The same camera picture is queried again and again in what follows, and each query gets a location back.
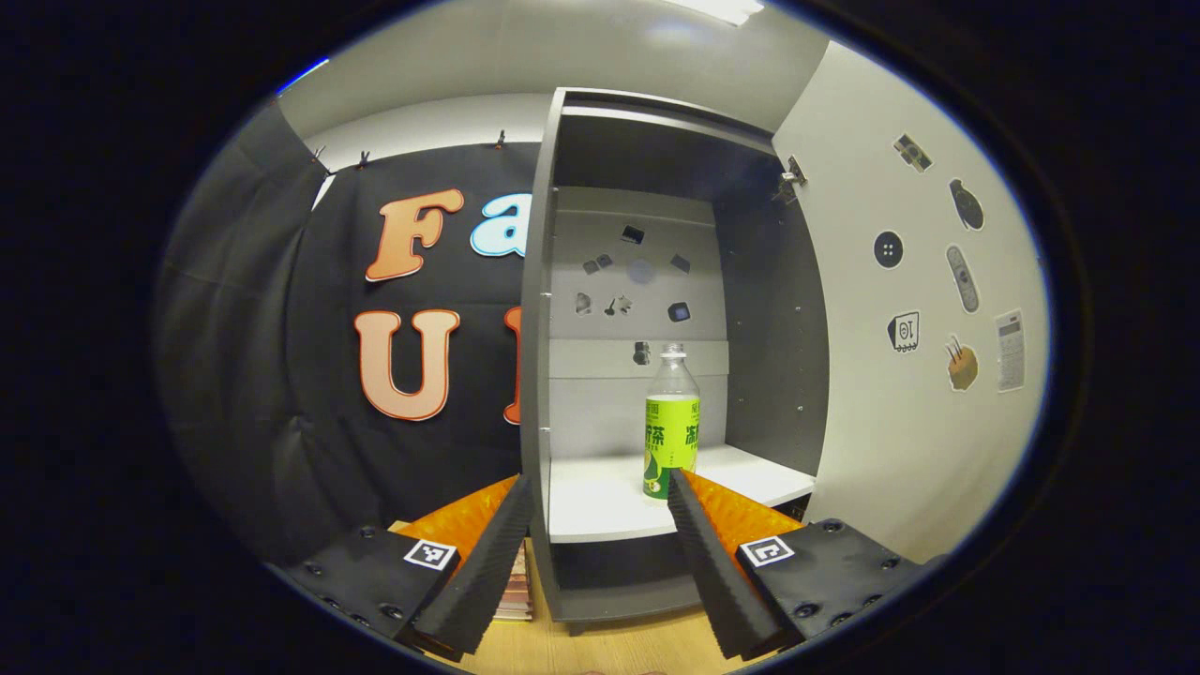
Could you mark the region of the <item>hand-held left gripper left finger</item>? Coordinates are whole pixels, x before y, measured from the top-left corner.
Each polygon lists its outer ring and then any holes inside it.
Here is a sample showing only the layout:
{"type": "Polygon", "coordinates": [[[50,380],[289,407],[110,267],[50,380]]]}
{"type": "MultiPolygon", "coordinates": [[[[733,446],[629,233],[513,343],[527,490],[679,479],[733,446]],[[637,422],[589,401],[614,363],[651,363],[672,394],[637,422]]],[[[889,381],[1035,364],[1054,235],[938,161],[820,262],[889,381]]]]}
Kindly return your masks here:
{"type": "Polygon", "coordinates": [[[378,639],[458,662],[484,641],[534,514],[532,479],[514,474],[401,527],[360,525],[281,581],[378,639]]]}

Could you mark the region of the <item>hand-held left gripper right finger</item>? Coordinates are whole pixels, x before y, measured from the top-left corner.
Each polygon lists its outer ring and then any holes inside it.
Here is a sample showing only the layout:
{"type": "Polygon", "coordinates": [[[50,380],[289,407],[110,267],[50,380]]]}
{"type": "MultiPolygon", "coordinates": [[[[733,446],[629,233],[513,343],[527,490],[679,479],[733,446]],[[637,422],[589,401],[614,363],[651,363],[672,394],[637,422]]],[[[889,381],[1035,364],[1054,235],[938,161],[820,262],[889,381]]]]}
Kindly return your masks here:
{"type": "Polygon", "coordinates": [[[716,646],[727,658],[805,649],[926,577],[926,565],[840,518],[802,524],[683,468],[671,471],[667,504],[716,646]]]}

